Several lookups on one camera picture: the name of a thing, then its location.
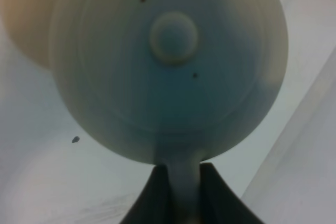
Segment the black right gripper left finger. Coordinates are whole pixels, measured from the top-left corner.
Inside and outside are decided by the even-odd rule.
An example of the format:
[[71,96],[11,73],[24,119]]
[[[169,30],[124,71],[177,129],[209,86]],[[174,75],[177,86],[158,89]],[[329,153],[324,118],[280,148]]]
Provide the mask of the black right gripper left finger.
[[157,165],[139,197],[122,219],[123,224],[173,223],[173,207],[167,168]]

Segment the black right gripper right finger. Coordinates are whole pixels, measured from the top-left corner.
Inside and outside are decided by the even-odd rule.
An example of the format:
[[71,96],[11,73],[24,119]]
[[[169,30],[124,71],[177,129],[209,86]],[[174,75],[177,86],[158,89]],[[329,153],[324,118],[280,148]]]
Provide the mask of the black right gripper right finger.
[[199,167],[200,223],[263,224],[229,188],[212,163],[201,163]]

